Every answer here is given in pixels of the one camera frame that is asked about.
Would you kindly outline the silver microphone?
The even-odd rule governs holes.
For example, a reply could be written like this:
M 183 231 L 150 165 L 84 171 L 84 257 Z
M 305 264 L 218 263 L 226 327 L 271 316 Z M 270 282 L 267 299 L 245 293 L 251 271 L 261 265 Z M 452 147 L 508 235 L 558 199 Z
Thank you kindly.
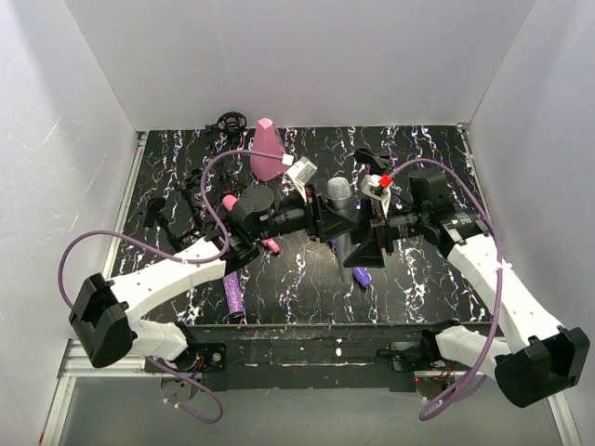
M 352 216 L 353 199 L 349 181 L 344 177 L 330 178 L 326 183 L 326 200 L 331 208 L 345 216 Z M 348 233 L 337 236 L 334 240 L 338 270 L 341 280 L 348 283 L 352 279 L 351 269 L 344 266 L 352 248 Z

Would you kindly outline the black round-base mic stand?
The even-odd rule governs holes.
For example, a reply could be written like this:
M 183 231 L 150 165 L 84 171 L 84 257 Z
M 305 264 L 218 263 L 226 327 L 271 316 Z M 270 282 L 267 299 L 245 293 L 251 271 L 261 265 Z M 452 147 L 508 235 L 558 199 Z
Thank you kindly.
M 355 150 L 354 159 L 358 164 L 366 165 L 370 175 L 385 175 L 392 166 L 390 153 L 385 150 L 361 147 Z

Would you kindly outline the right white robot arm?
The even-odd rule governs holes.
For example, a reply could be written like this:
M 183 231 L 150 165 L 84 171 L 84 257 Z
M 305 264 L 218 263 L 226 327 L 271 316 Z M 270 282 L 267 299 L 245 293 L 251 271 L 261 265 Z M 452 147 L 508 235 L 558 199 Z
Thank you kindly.
M 438 169 L 409 174 L 412 203 L 390 210 L 389 176 L 366 175 L 360 220 L 367 232 L 346 259 L 347 267 L 381 268 L 401 239 L 422 237 L 470 283 L 492 309 L 495 330 L 487 335 L 449 320 L 423 330 L 414 353 L 426 363 L 456 362 L 494 379 L 504 396 L 524 408 L 578 384 L 590 341 L 568 329 L 533 297 L 476 214 L 454 204 Z

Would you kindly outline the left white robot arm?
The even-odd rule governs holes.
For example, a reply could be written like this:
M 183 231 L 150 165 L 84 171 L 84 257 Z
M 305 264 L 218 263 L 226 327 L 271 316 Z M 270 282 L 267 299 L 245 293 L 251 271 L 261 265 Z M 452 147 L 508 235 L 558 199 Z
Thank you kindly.
M 213 240 L 201 238 L 169 258 L 145 269 L 105 279 L 88 277 L 73 303 L 70 324 L 95 368 L 111 366 L 128 355 L 161 359 L 188 372 L 201 363 L 205 349 L 179 323 L 144 321 L 152 309 L 203 283 L 217 281 L 260 255 L 253 242 L 231 239 L 222 258 L 197 264 L 218 250 Z

